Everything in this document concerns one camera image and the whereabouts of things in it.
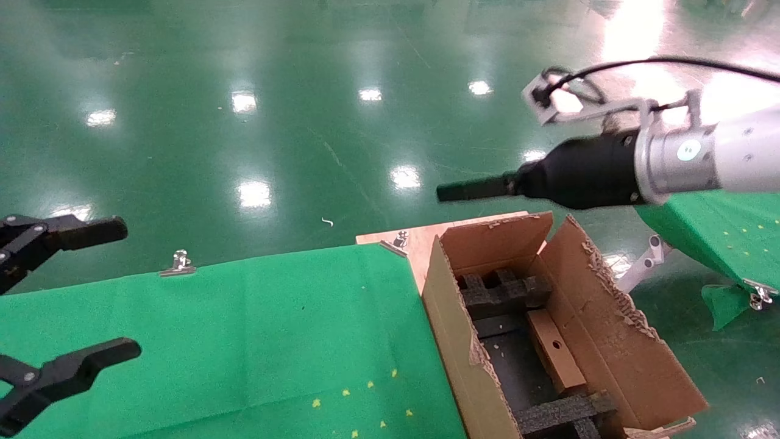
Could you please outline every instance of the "robotic arm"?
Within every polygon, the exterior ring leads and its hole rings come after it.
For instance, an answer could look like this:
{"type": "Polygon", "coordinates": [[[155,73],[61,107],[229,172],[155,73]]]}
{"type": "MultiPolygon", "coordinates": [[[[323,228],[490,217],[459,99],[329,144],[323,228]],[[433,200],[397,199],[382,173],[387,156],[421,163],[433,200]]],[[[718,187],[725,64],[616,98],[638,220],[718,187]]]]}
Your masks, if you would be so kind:
{"type": "Polygon", "coordinates": [[[688,91],[678,102],[658,105],[651,99],[606,102],[582,99],[577,113],[555,108],[551,96],[572,80],[613,66],[637,62],[683,62],[725,68],[780,82],[771,73],[728,64],[679,57],[658,57],[595,66],[557,82],[536,77],[523,97],[542,125],[603,119],[620,112],[638,112],[640,125],[631,130],[564,141],[541,160],[517,171],[483,180],[437,187],[440,202],[525,195],[546,198],[571,209],[611,205],[663,204],[670,194],[687,191],[780,191],[780,106],[715,125],[700,121],[700,92],[688,91]],[[661,112],[687,107],[689,126],[666,130],[661,112]]]}

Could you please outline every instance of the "black cable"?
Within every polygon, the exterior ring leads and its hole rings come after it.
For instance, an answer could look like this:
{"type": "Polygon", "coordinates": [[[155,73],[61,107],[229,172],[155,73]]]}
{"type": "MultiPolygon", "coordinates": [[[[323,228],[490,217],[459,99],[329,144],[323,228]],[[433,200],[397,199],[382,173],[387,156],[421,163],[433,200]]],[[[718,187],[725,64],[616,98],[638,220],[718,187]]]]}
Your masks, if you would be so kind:
{"type": "Polygon", "coordinates": [[[603,64],[597,64],[595,66],[582,69],[579,72],[566,75],[555,84],[550,84],[549,86],[545,87],[544,90],[540,90],[541,94],[537,95],[536,98],[539,102],[549,101],[550,95],[552,94],[553,91],[563,87],[566,83],[569,83],[576,79],[583,79],[584,77],[592,73],[601,72],[602,70],[614,69],[617,67],[628,66],[631,64],[644,64],[644,63],[654,63],[654,62],[673,62],[677,64],[688,64],[691,66],[709,67],[712,69],[726,70],[733,73],[740,73],[742,75],[747,75],[749,77],[756,77],[762,80],[768,80],[771,82],[780,83],[780,75],[778,75],[777,73],[767,72],[765,70],[751,69],[749,67],[737,66],[735,64],[730,64],[728,62],[712,61],[710,59],[692,58],[689,56],[663,55],[663,56],[651,56],[650,58],[647,59],[634,59],[631,61],[605,62],[603,64]]]}
{"type": "MultiPolygon", "coordinates": [[[[541,77],[543,77],[547,82],[549,82],[550,75],[556,75],[563,78],[572,74],[573,72],[571,70],[565,69],[560,66],[552,66],[552,67],[548,67],[547,69],[544,69],[544,71],[541,73],[541,77]]],[[[587,101],[593,104],[604,105],[607,103],[607,95],[592,80],[589,80],[587,78],[582,78],[581,81],[583,82],[584,85],[588,86],[588,88],[593,91],[593,93],[596,95],[595,98],[587,95],[582,95],[580,93],[576,93],[574,90],[567,90],[567,92],[571,93],[572,95],[575,95],[580,100],[587,101]]]]}

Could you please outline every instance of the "metal binder clip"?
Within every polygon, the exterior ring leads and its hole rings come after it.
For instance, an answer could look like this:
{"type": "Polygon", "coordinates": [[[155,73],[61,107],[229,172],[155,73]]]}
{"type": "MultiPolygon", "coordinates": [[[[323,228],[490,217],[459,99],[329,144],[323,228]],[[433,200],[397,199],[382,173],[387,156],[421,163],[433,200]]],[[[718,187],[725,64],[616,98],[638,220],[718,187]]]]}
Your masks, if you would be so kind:
{"type": "Polygon", "coordinates": [[[173,266],[160,272],[160,277],[178,276],[180,274],[195,273],[197,267],[192,266],[192,261],[187,258],[187,250],[177,250],[173,254],[173,266]]]}
{"type": "Polygon", "coordinates": [[[750,279],[742,279],[742,282],[756,290],[756,292],[750,293],[750,307],[756,311],[764,309],[764,303],[772,303],[772,296],[778,295],[778,291],[769,285],[760,284],[755,280],[750,279]]]}
{"type": "Polygon", "coordinates": [[[379,245],[404,258],[408,256],[406,250],[404,250],[407,244],[409,244],[409,232],[406,230],[398,232],[398,236],[395,237],[392,243],[384,239],[379,241],[379,245]]]}

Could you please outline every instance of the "metal bracket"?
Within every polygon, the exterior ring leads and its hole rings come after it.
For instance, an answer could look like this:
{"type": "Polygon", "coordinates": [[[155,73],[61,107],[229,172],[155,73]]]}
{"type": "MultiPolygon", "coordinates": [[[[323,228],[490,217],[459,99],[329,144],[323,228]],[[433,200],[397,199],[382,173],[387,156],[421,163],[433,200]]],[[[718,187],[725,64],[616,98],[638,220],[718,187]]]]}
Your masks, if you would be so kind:
{"type": "Polygon", "coordinates": [[[192,266],[192,261],[187,258],[187,250],[176,250],[173,254],[173,266],[160,272],[160,277],[179,276],[182,274],[192,274],[197,271],[197,267],[192,266]]]}
{"type": "Polygon", "coordinates": [[[761,284],[755,280],[742,279],[742,282],[749,287],[753,287],[756,292],[750,293],[750,307],[756,311],[764,309],[764,304],[770,304],[773,302],[772,296],[776,296],[777,289],[770,287],[766,284],[761,284]]]}
{"type": "Polygon", "coordinates": [[[643,253],[631,268],[623,274],[618,281],[618,288],[620,291],[630,294],[631,290],[642,280],[647,279],[659,265],[666,261],[666,256],[672,252],[673,248],[667,244],[657,234],[650,236],[647,240],[650,245],[649,248],[643,253]]]}
{"type": "Polygon", "coordinates": [[[409,256],[404,250],[407,244],[409,244],[409,232],[406,230],[399,231],[392,243],[384,239],[379,241],[379,245],[403,258],[409,256]]]}

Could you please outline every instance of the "torn cardboard edge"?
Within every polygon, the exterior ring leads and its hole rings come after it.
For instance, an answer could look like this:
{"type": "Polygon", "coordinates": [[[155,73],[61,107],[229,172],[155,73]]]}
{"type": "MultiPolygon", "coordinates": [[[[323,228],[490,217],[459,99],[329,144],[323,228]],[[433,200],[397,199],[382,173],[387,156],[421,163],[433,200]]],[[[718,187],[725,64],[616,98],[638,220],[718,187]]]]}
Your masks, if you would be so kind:
{"type": "MultiPolygon", "coordinates": [[[[554,289],[548,311],[587,391],[608,391],[619,409],[620,423],[612,431],[652,430],[705,409],[701,393],[644,314],[637,310],[638,320],[632,319],[633,301],[621,302],[610,279],[597,275],[603,263],[594,263],[594,257],[601,253],[573,218],[539,252],[551,226],[546,212],[453,227],[434,239],[423,300],[472,439],[520,437],[456,283],[456,275],[475,267],[483,273],[510,266],[518,277],[548,277],[554,289]]],[[[602,273],[611,273],[604,268],[602,273]]]]}
{"type": "Polygon", "coordinates": [[[593,273],[599,279],[604,289],[609,294],[612,294],[613,298],[615,298],[615,302],[618,304],[618,309],[626,323],[635,327],[642,334],[645,334],[654,340],[660,340],[658,332],[655,330],[655,328],[650,326],[647,321],[647,317],[644,315],[644,312],[636,309],[636,305],[634,304],[631,296],[618,288],[618,285],[615,283],[615,273],[612,271],[610,266],[607,266],[604,263],[604,256],[601,255],[601,251],[599,251],[599,249],[596,247],[596,244],[594,244],[593,241],[585,234],[585,230],[583,230],[583,228],[576,221],[576,219],[574,219],[573,216],[567,215],[566,220],[583,231],[586,240],[582,243],[582,246],[585,249],[585,252],[590,256],[589,267],[591,270],[593,270],[593,273]]]}

